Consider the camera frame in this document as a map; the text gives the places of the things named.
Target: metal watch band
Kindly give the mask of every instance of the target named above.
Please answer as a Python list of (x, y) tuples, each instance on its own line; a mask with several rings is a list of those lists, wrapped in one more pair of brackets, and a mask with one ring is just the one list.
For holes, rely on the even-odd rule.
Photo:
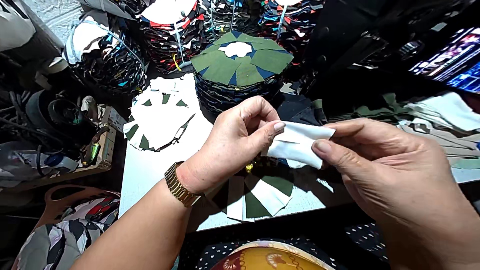
[(193, 194), (185, 189), (177, 178), (176, 169), (182, 164), (182, 162), (174, 163), (165, 173), (165, 181), (167, 182), (168, 189), (175, 198), (183, 203), (185, 207), (194, 205), (201, 195)]

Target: stack of fabric circles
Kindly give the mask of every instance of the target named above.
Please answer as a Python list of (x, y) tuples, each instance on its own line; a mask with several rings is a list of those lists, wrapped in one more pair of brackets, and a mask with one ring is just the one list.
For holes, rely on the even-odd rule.
[(63, 58), (87, 86), (108, 94), (138, 93), (147, 56), (127, 31), (124, 19), (92, 10), (70, 33)]
[[(278, 39), (278, 44), (295, 57), (292, 64), (300, 64), (320, 11), (324, 7), (323, 3), (323, 0), (264, 0), (263, 14), (259, 21), (262, 26), (260, 35)], [(278, 34), (282, 14), (282, 24)]]
[(204, 12), (198, 0), (156, 1), (142, 12), (140, 25), (147, 51), (161, 73), (181, 71), (207, 44)]
[(219, 114), (253, 96), (269, 100), (292, 59), (271, 39), (226, 33), (191, 59), (200, 104)]
[(204, 0), (204, 30), (208, 43), (219, 39), (223, 34), (235, 30), (257, 36), (260, 2), (255, 0)]

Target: fabric pile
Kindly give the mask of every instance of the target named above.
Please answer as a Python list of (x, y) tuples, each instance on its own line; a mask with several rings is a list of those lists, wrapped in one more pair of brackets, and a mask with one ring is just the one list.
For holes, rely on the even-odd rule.
[(28, 236), (18, 256), (18, 270), (70, 269), (118, 218), (119, 199), (79, 203), (67, 209), (60, 223), (40, 226)]
[(292, 190), (292, 171), (275, 160), (269, 166), (256, 164), (251, 173), (232, 176), (217, 190), (205, 195), (228, 218), (255, 222), (277, 214), (291, 200)]
[(140, 16), (150, 58), (161, 73), (189, 64), (206, 44), (204, 12), (198, 0), (156, 1)]
[(124, 19), (90, 11), (70, 33), (63, 58), (90, 88), (135, 93), (145, 85), (147, 58), (127, 31)]
[(205, 6), (204, 30), (207, 42), (212, 43), (230, 30), (257, 36), (260, 27), (257, 24), (260, 7), (257, 1), (245, 0), (203, 0)]
[(292, 59), (271, 39), (226, 33), (191, 59), (200, 104), (220, 114), (253, 96), (270, 100)]
[(457, 137), (451, 130), (434, 127), (425, 119), (401, 121), (397, 126), (410, 134), (415, 134), (436, 141), (444, 150), (452, 168), (480, 169), (480, 134)]
[(150, 0), (78, 0), (81, 4), (118, 17), (135, 20), (150, 4)]
[(134, 98), (129, 121), (123, 125), (129, 143), (140, 150), (160, 151), (180, 142), (189, 122), (201, 117), (191, 108), (198, 103), (195, 96), (186, 93), (194, 89), (194, 83), (193, 74), (152, 80), (150, 87)]
[(323, 0), (264, 0), (258, 22), (262, 27), (261, 36), (277, 40), (295, 56), (293, 65), (300, 64), (323, 3)]
[(480, 129), (480, 114), (474, 113), (455, 92), (409, 103), (409, 114), (458, 132)]
[(328, 117), (328, 122), (334, 123), (343, 120), (364, 117), (390, 124), (397, 124), (398, 121), (408, 117), (408, 112), (410, 109), (402, 108), (402, 106), (397, 103), (394, 93), (384, 94), (383, 98), (388, 108), (371, 110), (367, 106), (360, 106), (357, 109), (354, 109), (354, 111), (351, 113), (330, 115)]

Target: right hand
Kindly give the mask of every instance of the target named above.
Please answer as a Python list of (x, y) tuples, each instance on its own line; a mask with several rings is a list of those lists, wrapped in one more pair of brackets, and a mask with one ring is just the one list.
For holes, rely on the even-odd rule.
[(436, 142), (370, 119), (324, 127), (336, 129), (332, 140), (317, 140), (312, 150), (338, 169), (387, 243), (424, 245), (430, 255), (441, 251), (442, 260), (480, 260), (480, 218)]

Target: yellow tag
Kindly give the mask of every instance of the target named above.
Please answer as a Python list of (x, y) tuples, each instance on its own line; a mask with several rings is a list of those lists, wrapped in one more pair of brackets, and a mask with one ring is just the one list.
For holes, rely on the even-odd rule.
[(173, 57), (173, 62), (175, 63), (175, 66), (177, 67), (177, 69), (178, 69), (179, 71), (181, 71), (179, 65), (177, 64), (177, 61), (175, 61), (175, 56), (176, 56), (176, 55), (177, 55), (177, 54), (174, 54), (174, 55), (172, 56), (172, 57)]

